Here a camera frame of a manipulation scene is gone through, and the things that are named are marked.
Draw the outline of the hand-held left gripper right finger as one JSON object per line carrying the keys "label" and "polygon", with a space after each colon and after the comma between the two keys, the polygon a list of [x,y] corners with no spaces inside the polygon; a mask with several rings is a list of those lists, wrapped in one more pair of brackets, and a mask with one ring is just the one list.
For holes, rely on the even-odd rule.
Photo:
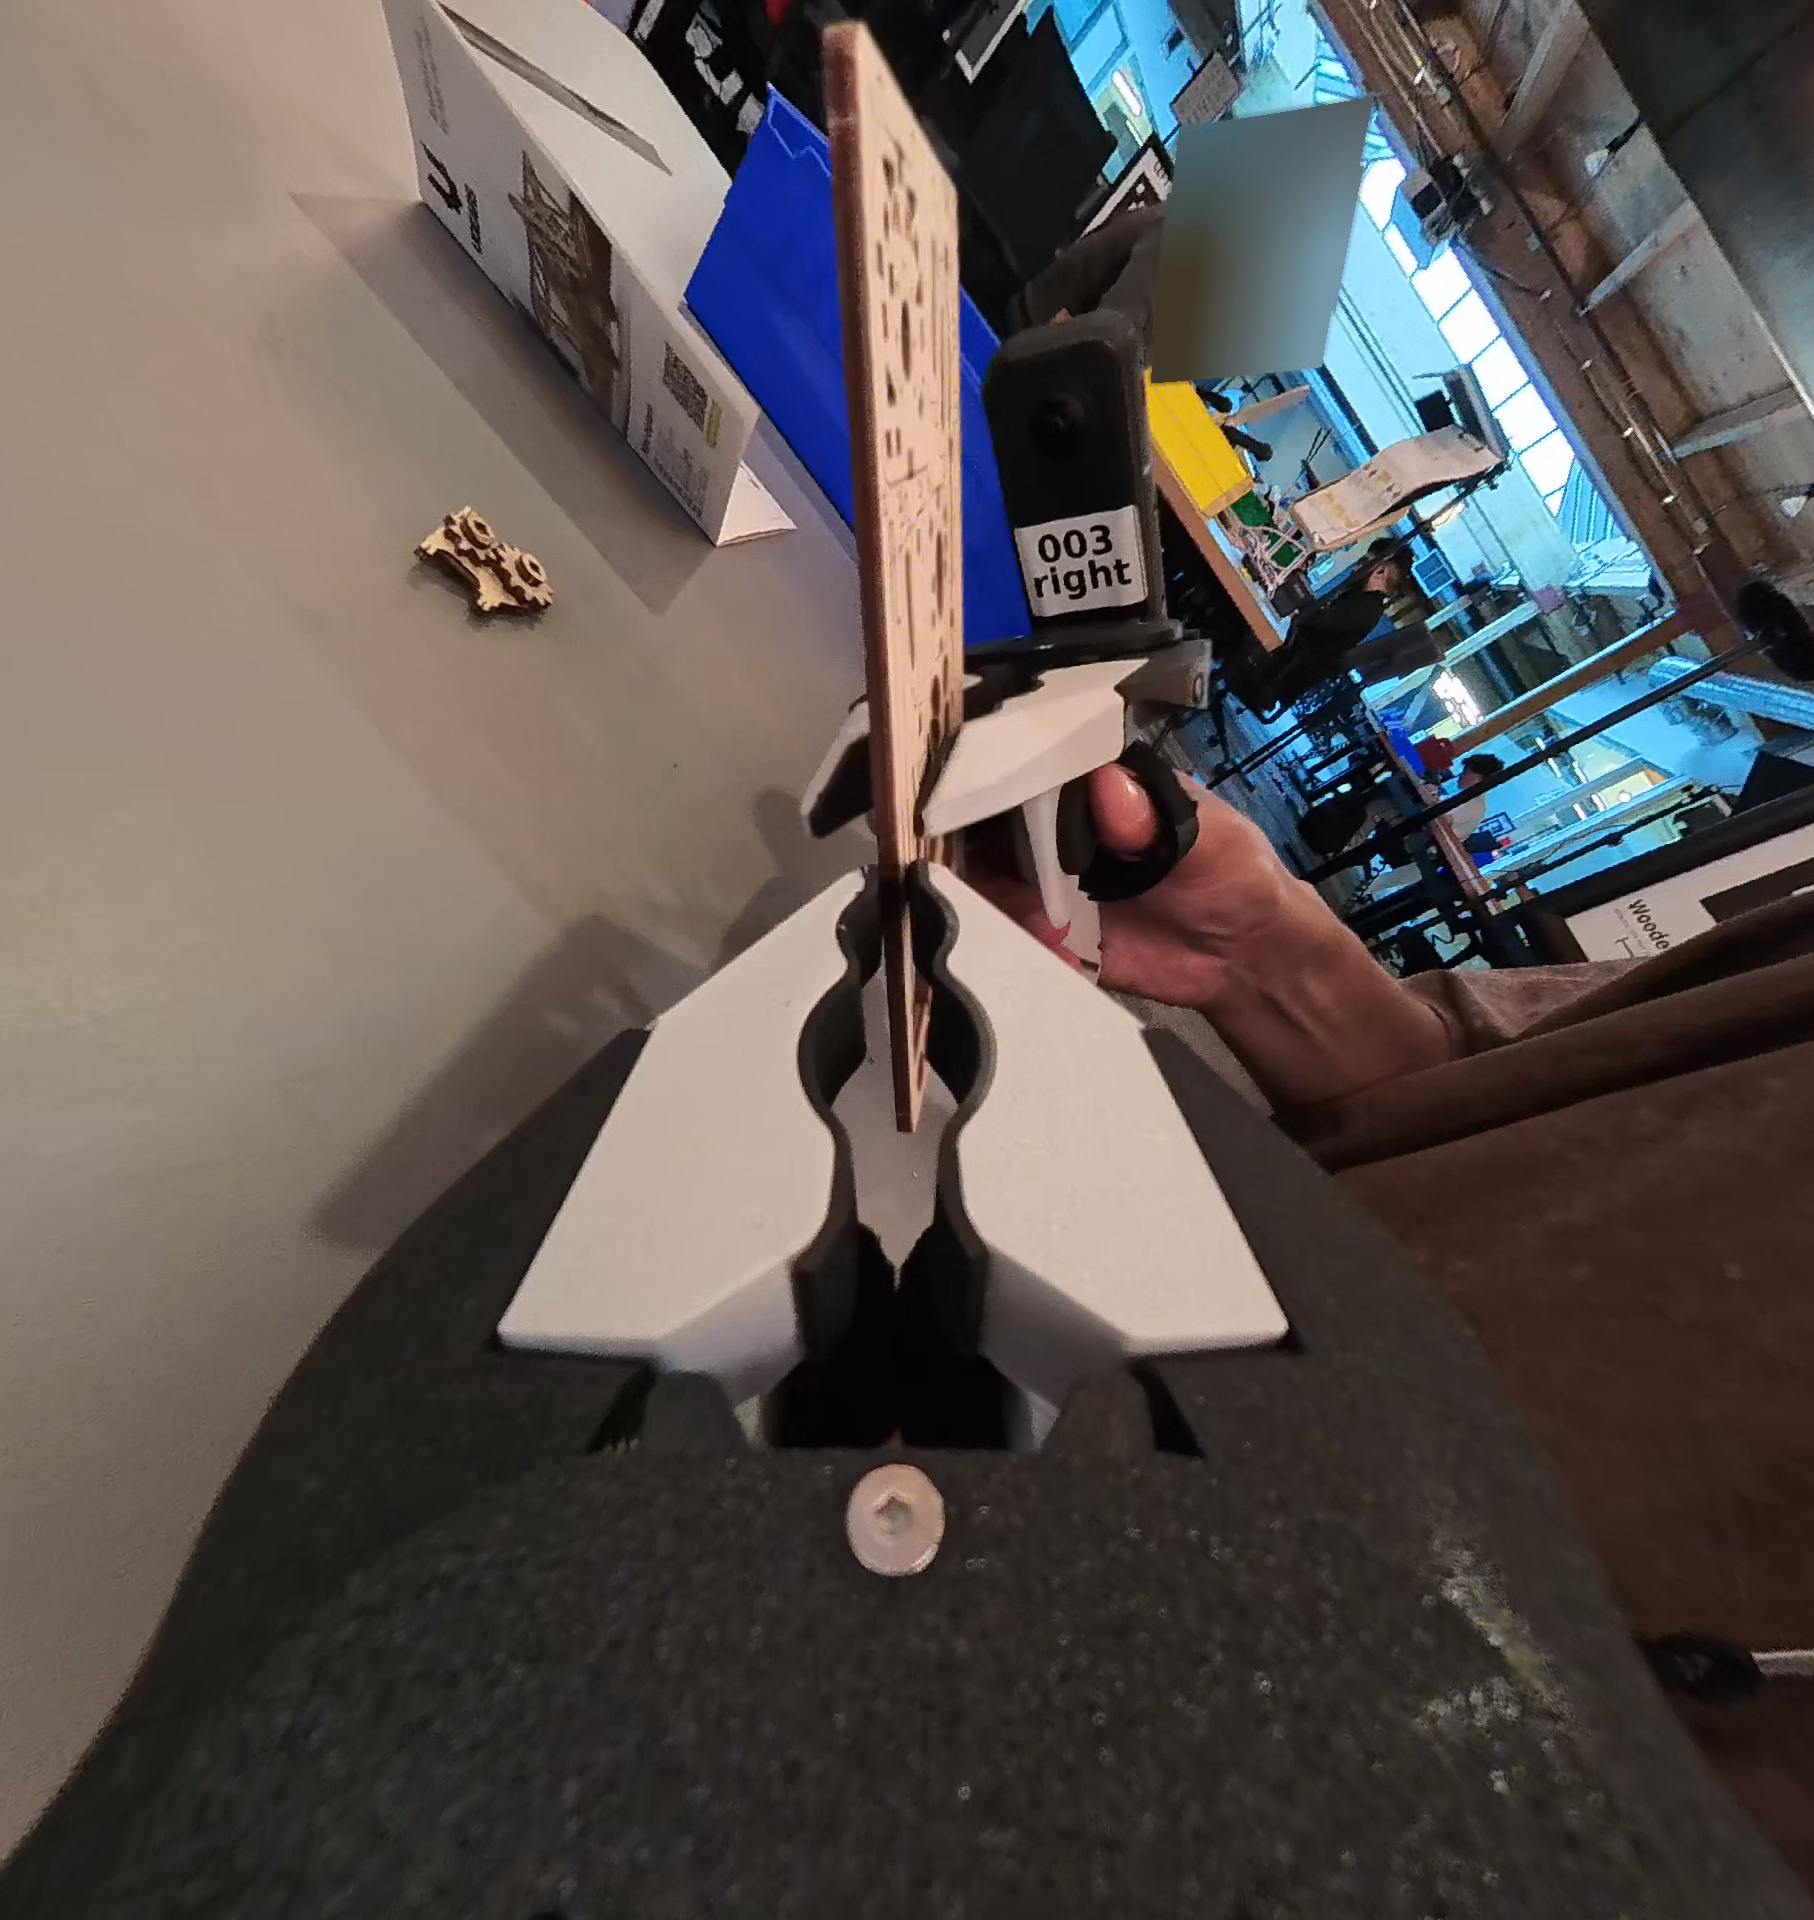
{"label": "hand-held left gripper right finger", "polygon": [[1287,1316],[1170,1079],[1177,1045],[947,867],[910,877],[956,1097],[938,1276],[956,1342],[1041,1403],[1137,1362],[1277,1348]]}

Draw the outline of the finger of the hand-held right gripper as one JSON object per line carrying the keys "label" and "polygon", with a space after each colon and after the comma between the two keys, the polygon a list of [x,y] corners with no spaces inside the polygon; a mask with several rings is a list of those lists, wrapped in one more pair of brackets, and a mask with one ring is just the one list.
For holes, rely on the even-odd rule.
{"label": "finger of the hand-held right gripper", "polygon": [[919,806],[922,834],[956,834],[1121,757],[1134,665],[1060,665],[966,718]]}
{"label": "finger of the hand-held right gripper", "polygon": [[801,819],[809,837],[830,837],[871,819],[871,708],[850,703],[825,760],[803,788]]}

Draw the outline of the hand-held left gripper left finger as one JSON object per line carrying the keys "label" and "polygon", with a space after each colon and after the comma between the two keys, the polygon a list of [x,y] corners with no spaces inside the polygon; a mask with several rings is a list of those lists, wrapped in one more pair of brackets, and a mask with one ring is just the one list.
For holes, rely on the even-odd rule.
{"label": "hand-held left gripper left finger", "polygon": [[856,1316],[837,1097],[870,1057],[877,877],[856,870],[629,1038],[624,1075],[513,1296],[505,1348],[769,1393]]}

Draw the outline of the laser-cut wooden parts sheet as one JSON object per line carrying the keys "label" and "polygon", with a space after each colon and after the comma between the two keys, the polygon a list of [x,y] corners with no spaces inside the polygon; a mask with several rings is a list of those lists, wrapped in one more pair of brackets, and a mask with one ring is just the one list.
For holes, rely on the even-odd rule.
{"label": "laser-cut wooden parts sheet", "polygon": [[825,30],[847,458],[870,665],[870,778],[895,1122],[919,1125],[932,990],[910,874],[943,859],[922,797],[965,726],[959,197],[862,20]]}

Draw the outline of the wooden gear model assembly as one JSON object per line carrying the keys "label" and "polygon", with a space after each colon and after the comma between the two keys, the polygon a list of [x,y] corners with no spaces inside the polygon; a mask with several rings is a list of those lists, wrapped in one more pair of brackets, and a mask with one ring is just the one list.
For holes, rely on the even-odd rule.
{"label": "wooden gear model assembly", "polygon": [[453,577],[479,617],[540,616],[554,605],[554,579],[531,552],[496,534],[477,507],[444,513],[418,544],[415,559]]}

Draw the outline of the person's right forearm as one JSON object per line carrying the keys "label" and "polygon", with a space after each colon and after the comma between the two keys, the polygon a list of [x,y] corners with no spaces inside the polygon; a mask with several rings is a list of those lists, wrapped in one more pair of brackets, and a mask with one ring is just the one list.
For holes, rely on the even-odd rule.
{"label": "person's right forearm", "polygon": [[1417,1001],[1436,1067],[1277,1111],[1329,1174],[1522,1188],[1814,1160],[1814,892],[1638,962],[1475,972]]}

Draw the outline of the white model kit box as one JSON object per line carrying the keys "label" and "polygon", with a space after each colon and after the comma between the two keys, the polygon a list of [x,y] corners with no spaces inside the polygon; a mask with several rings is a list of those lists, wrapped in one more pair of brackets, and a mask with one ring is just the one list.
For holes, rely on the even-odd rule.
{"label": "white model kit box", "polygon": [[383,3],[427,210],[712,546],[794,528],[763,406],[688,310],[728,177],[590,3]]}

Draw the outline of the person's right hand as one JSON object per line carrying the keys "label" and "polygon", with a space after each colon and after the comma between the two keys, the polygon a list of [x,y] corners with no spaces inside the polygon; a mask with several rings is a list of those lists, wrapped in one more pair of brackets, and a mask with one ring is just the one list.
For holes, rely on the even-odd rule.
{"label": "person's right hand", "polygon": [[1180,785],[1195,842],[1155,888],[1102,905],[1102,984],[1198,1014],[1277,1111],[1456,1060],[1448,1020],[1372,959],[1262,830]]}

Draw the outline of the yellow plastic bin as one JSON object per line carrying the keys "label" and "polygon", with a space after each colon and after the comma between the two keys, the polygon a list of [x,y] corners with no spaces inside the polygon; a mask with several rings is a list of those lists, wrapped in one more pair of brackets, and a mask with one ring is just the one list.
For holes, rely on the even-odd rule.
{"label": "yellow plastic bin", "polygon": [[1255,486],[1250,454],[1225,434],[1189,382],[1145,379],[1145,418],[1161,467],[1204,516],[1219,516]]}

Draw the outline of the blue plastic bin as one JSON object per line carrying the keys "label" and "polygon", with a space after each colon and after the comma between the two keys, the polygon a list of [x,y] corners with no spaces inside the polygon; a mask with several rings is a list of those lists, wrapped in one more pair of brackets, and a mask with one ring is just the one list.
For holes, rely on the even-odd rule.
{"label": "blue plastic bin", "polygon": [[772,90],[684,304],[837,513],[855,516],[828,134]]}

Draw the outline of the white instruction sheet stand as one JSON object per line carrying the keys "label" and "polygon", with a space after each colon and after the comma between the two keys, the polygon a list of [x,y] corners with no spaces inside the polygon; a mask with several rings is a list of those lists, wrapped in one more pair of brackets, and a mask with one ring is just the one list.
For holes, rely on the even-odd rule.
{"label": "white instruction sheet stand", "polygon": [[1337,552],[1400,521],[1417,503],[1466,486],[1503,467],[1503,454],[1461,425],[1384,446],[1363,467],[1287,506],[1292,538],[1308,552]]}

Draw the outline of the person's brown shirt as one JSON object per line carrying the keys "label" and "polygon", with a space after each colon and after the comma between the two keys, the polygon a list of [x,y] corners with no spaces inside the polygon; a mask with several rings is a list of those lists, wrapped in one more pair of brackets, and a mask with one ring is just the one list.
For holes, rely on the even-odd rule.
{"label": "person's brown shirt", "polygon": [[1814,1044],[1558,1102],[1487,1056],[1295,1128],[1461,1307],[1641,1635],[1814,1643]]}

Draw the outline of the framed marker sign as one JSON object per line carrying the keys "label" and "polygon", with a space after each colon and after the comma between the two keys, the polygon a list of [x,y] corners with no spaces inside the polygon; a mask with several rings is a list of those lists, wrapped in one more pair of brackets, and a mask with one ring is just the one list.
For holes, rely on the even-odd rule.
{"label": "framed marker sign", "polygon": [[1719,925],[1808,894],[1814,894],[1814,859],[1741,883],[1714,883],[1699,870],[1561,917],[1586,959],[1658,957]]}

